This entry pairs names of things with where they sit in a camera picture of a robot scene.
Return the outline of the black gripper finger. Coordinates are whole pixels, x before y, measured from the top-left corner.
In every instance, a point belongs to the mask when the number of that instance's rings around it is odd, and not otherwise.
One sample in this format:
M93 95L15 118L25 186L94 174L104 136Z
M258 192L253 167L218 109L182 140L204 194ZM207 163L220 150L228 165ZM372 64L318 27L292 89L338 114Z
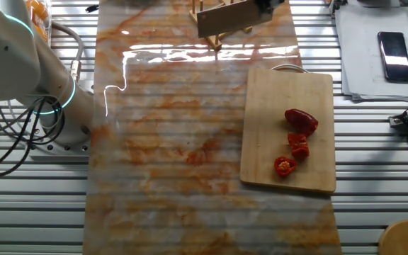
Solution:
M272 14L274 9L283 4L285 0L255 0L261 13Z

